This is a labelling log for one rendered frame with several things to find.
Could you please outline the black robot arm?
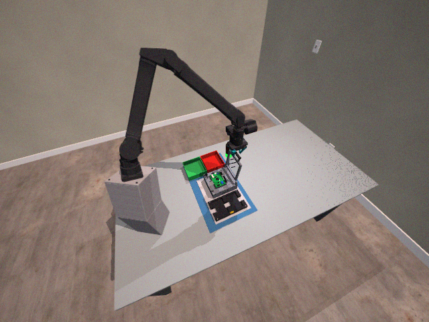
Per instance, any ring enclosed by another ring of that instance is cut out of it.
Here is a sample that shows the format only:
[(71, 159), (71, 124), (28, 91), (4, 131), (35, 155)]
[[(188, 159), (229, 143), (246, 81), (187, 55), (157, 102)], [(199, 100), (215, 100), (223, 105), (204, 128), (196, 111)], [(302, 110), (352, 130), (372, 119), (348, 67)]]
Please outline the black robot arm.
[[(122, 182), (143, 178), (143, 172), (137, 157), (143, 153), (141, 133), (154, 80), (156, 65), (171, 70), (174, 75), (216, 107), (231, 121), (226, 126), (229, 141), (242, 138), (257, 131), (256, 120), (245, 120), (245, 115), (197, 75), (173, 50), (165, 48), (140, 48), (139, 68), (135, 82), (131, 111), (125, 139), (119, 147)], [(176, 71), (176, 72), (175, 72)], [(138, 141), (138, 142), (137, 142)]]

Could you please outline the green circuit board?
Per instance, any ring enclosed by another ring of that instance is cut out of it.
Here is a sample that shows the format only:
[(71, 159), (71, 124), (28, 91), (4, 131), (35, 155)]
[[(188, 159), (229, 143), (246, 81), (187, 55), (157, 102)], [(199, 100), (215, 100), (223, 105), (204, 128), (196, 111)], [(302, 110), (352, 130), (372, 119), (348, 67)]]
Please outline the green circuit board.
[(226, 184), (219, 172), (210, 175), (210, 177), (212, 178), (212, 181), (214, 182), (216, 188)]

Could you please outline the green open-top bin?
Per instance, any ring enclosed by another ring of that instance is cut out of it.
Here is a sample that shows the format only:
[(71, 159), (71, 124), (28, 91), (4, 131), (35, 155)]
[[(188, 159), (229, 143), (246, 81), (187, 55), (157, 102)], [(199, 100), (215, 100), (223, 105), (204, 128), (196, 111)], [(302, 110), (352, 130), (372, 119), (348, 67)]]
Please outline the green open-top bin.
[(189, 180), (201, 177), (207, 173), (207, 170), (199, 157), (183, 162), (184, 169)]

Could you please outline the red bin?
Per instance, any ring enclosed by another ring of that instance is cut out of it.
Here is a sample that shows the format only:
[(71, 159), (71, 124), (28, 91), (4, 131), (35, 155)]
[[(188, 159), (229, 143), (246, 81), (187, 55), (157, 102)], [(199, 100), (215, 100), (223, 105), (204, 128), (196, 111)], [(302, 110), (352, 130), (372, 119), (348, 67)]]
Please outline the red bin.
[(202, 160), (208, 173), (225, 167), (225, 163), (217, 151), (202, 155), (200, 156), (200, 159)]

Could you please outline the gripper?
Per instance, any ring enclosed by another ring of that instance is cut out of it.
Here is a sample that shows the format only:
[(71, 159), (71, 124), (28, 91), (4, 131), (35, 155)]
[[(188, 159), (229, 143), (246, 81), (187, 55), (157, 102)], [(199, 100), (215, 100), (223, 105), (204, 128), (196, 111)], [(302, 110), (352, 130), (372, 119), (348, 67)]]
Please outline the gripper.
[(246, 145), (248, 145), (248, 143), (243, 137), (240, 139), (233, 137), (233, 144), (229, 141), (227, 142), (227, 145), (232, 153), (232, 156), (234, 156), (236, 151), (239, 151), (239, 153), (241, 154), (242, 151), (247, 148)]

